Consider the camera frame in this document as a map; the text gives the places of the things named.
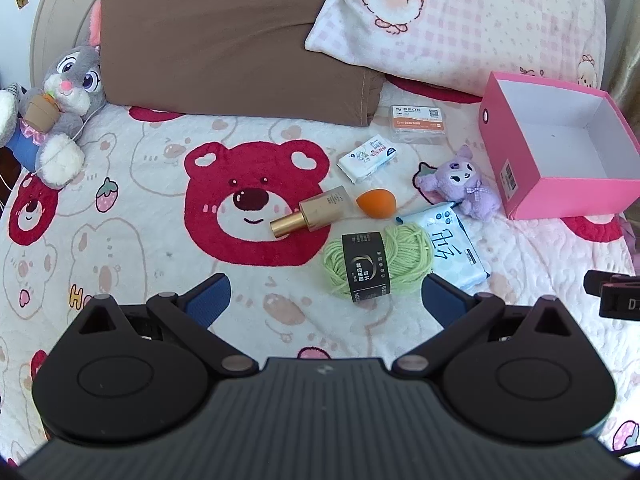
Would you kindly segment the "gold foundation bottle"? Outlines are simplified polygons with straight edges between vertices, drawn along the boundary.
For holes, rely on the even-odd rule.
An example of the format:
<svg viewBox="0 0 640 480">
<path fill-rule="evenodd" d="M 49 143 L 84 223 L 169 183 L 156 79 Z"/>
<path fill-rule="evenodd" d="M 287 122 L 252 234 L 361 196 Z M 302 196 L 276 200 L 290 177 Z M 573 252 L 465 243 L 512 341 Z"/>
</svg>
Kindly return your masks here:
<svg viewBox="0 0 640 480">
<path fill-rule="evenodd" d="M 292 214 L 270 222 L 272 234 L 284 237 L 300 229 L 306 228 L 310 232 L 343 219 L 352 211 L 352 199 L 344 186 L 323 192 L 298 204 L 298 209 Z"/>
</svg>

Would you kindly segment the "clear floss pick box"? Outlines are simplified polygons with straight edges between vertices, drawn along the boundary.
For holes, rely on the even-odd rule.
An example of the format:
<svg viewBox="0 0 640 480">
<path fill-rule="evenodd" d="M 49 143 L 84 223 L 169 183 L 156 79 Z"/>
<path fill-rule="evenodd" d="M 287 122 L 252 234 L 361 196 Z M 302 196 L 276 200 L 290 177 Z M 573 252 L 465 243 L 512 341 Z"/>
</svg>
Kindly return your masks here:
<svg viewBox="0 0 640 480">
<path fill-rule="evenodd" d="M 446 134 L 442 110 L 436 106 L 392 105 L 390 128 L 398 142 L 423 143 Z"/>
</svg>

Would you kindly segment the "golden satin curtain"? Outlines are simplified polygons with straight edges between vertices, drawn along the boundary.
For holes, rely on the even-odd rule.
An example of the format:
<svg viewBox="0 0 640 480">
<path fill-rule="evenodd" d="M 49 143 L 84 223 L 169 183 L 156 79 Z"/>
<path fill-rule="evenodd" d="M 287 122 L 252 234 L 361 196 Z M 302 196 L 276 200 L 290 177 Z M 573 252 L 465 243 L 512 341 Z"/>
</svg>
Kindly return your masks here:
<svg viewBox="0 0 640 480">
<path fill-rule="evenodd" d="M 639 0 L 608 0 L 615 11 L 608 48 L 608 92 L 639 133 Z"/>
</svg>

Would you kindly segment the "purple Kuromi plush toy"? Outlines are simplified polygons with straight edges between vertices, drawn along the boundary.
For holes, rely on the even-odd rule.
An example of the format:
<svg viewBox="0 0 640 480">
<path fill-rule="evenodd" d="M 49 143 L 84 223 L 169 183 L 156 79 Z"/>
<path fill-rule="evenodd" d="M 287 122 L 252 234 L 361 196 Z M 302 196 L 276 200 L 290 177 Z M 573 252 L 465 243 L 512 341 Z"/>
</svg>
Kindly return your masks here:
<svg viewBox="0 0 640 480">
<path fill-rule="evenodd" d="M 474 164 L 473 153 L 466 144 L 436 169 L 422 164 L 413 177 L 413 185 L 423 195 L 437 193 L 475 220 L 489 220 L 501 206 L 500 196 L 483 181 L 482 172 Z"/>
</svg>

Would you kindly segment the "green yarn ball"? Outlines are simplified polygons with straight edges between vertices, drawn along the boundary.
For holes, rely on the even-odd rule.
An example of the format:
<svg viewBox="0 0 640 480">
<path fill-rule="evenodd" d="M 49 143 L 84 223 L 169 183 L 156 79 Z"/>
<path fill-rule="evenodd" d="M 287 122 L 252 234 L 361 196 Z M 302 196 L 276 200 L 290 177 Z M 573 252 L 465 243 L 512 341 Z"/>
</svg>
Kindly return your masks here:
<svg viewBox="0 0 640 480">
<path fill-rule="evenodd" d="M 431 237 L 414 223 L 344 234 L 326 244 L 321 258 L 332 292 L 355 304 L 415 292 L 434 260 Z"/>
</svg>

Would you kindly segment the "pink cardboard box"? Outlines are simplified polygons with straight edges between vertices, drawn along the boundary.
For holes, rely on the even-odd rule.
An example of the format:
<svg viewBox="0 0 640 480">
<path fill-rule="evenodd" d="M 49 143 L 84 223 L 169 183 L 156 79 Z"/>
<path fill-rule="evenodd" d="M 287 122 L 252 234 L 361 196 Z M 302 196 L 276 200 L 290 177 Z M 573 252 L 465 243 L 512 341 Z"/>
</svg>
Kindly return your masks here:
<svg viewBox="0 0 640 480">
<path fill-rule="evenodd" d="M 612 98 L 493 72 L 478 128 L 512 220 L 620 214 L 639 197 L 639 142 Z"/>
</svg>

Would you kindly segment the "orange makeup sponge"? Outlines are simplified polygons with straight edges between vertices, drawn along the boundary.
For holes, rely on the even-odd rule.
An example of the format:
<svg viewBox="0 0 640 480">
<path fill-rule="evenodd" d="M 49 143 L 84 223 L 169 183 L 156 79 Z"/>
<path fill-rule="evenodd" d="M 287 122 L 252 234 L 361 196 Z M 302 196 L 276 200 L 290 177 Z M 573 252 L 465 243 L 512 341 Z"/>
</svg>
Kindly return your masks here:
<svg viewBox="0 0 640 480">
<path fill-rule="evenodd" d="M 374 188 L 362 193 L 356 199 L 360 210 L 372 219 L 387 219 L 396 214 L 395 195 L 385 188 Z"/>
</svg>

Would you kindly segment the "small white tissue pack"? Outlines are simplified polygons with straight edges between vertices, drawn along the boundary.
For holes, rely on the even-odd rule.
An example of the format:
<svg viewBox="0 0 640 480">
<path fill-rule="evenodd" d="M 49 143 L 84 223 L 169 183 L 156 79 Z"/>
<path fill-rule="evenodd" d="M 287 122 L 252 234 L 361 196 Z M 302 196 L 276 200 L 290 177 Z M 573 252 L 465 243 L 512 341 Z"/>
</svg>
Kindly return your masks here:
<svg viewBox="0 0 640 480">
<path fill-rule="evenodd" d="M 357 184 L 372 176 L 397 155 L 396 148 L 377 134 L 337 161 L 349 181 Z"/>
</svg>

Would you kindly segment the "pink checkered cartoon pillow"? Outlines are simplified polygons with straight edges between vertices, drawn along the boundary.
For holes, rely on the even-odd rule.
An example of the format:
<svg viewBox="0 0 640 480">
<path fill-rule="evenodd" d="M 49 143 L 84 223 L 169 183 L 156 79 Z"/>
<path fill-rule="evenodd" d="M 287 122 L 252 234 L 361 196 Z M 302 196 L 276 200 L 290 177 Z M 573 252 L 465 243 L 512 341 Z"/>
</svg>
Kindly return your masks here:
<svg viewBox="0 0 640 480">
<path fill-rule="evenodd" d="M 309 51 L 473 96 L 492 72 L 597 88 L 604 0 L 326 0 Z"/>
</svg>

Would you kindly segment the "grey bunny plush toy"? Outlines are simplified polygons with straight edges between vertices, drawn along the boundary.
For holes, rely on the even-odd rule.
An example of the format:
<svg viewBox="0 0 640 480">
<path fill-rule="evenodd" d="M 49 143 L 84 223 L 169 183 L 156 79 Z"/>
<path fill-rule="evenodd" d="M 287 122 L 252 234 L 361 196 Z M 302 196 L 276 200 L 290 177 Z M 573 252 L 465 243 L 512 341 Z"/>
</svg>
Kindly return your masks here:
<svg viewBox="0 0 640 480">
<path fill-rule="evenodd" d="M 102 2 L 93 3 L 88 40 L 63 53 L 37 88 L 1 90 L 1 145 L 23 168 L 54 190 L 81 173 L 78 145 L 88 120 L 104 107 L 101 74 Z"/>
</svg>

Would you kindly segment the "light blue wipes pack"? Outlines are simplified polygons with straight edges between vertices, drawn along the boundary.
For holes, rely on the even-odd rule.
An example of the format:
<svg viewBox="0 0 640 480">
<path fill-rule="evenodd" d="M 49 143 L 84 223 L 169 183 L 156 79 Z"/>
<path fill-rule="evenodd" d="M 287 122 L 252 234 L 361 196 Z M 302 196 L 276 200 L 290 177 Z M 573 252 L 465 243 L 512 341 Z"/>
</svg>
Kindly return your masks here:
<svg viewBox="0 0 640 480">
<path fill-rule="evenodd" d="M 433 272 L 457 288 L 467 290 L 489 278 L 453 203 L 439 203 L 396 218 L 398 224 L 416 224 L 430 237 Z"/>
</svg>

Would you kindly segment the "brown pillow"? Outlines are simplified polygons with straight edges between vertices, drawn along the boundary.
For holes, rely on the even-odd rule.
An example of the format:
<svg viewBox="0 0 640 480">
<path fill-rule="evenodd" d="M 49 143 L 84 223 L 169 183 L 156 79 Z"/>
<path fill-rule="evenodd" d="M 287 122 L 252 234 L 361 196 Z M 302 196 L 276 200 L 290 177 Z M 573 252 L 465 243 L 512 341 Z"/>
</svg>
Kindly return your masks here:
<svg viewBox="0 0 640 480">
<path fill-rule="evenodd" d="M 384 79 L 307 51 L 324 0 L 101 0 L 107 99 L 365 127 Z"/>
</svg>

